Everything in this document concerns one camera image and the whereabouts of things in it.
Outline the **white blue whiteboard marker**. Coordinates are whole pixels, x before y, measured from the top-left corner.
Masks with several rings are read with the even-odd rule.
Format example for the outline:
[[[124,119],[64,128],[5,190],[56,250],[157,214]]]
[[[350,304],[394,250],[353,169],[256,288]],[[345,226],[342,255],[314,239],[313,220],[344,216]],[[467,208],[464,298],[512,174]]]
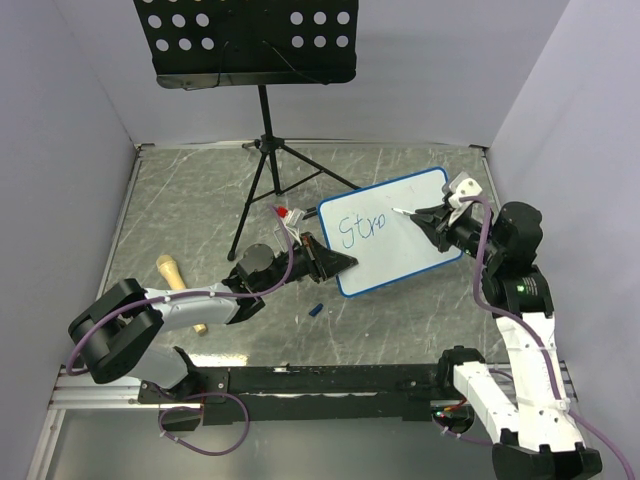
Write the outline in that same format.
[[[404,215],[404,216],[411,216],[411,215],[415,214],[414,211],[405,210],[405,209],[401,209],[401,208],[397,208],[397,207],[393,207],[392,211],[396,212],[398,214]]]

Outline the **blue marker cap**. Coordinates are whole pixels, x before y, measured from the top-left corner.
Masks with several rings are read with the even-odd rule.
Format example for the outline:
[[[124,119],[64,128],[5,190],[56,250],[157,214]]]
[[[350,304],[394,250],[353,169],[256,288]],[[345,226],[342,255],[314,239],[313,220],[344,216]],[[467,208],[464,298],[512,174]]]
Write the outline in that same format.
[[[324,305],[322,303],[319,303],[310,310],[309,315],[311,317],[316,317],[322,311],[323,308],[324,308]]]

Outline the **blue framed whiteboard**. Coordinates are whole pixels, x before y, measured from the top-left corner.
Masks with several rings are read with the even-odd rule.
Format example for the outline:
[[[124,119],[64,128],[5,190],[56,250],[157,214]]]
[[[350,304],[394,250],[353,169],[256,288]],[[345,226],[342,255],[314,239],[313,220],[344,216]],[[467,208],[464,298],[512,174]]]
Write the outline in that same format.
[[[415,211],[442,203],[448,176],[441,167],[327,198],[317,207],[329,249],[357,259],[337,276],[340,293],[353,298],[459,260],[453,247],[438,251],[398,208]]]

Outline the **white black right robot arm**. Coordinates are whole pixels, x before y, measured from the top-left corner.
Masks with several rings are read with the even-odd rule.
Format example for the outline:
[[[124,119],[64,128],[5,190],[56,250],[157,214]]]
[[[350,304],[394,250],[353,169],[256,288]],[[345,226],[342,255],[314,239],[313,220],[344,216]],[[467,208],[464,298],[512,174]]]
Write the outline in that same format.
[[[455,247],[475,259],[473,296],[496,321],[516,399],[509,400],[483,357],[465,347],[442,354],[438,390],[470,403],[492,441],[497,478],[591,479],[603,469],[601,455],[586,446],[571,414],[550,288],[535,264],[542,215],[523,202],[509,202],[498,214],[484,210],[477,221],[469,209],[456,216],[443,203],[409,217],[440,252]]]

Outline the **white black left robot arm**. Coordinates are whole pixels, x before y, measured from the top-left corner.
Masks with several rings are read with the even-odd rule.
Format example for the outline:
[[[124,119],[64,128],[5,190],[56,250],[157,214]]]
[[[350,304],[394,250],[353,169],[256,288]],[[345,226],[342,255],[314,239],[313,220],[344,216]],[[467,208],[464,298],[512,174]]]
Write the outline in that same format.
[[[207,287],[159,290],[144,288],[134,278],[118,282],[69,325],[74,348],[67,373],[89,374],[97,384],[130,376],[154,385],[167,399],[189,400],[206,382],[182,348],[155,344],[159,334],[197,324],[244,322],[280,287],[305,277],[321,283],[358,263],[309,232],[287,243],[281,253],[266,244],[250,246],[228,277]],[[76,362],[83,363],[81,371]]]

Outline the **wooden mallet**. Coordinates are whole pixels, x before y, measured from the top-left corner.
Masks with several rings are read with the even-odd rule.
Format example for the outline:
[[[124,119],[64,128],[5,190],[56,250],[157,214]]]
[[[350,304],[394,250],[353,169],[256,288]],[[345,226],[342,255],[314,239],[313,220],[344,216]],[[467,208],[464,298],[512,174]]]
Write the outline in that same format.
[[[156,260],[156,268],[171,289],[185,290],[187,288],[178,264],[171,255],[160,255]]]

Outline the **black music stand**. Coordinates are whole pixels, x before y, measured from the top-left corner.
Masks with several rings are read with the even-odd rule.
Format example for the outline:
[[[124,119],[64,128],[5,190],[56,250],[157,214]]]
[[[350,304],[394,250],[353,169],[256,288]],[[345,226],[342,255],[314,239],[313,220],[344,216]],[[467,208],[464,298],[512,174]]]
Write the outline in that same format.
[[[346,84],[356,76],[356,1],[137,1],[156,81],[164,89],[258,89],[264,132],[247,143],[260,159],[227,254],[236,257],[262,172],[281,196],[278,151],[284,151],[350,189],[355,183],[289,147],[274,133],[270,85]]]

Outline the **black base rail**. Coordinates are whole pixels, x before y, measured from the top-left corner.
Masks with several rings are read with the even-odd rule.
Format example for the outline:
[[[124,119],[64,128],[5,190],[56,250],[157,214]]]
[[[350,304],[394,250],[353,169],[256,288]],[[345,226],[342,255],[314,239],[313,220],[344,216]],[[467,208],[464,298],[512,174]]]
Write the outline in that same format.
[[[140,387],[143,405],[201,408],[203,424],[258,421],[400,418],[429,421],[437,407],[463,395],[436,364],[284,367],[197,367],[185,387],[164,393],[149,381]]]

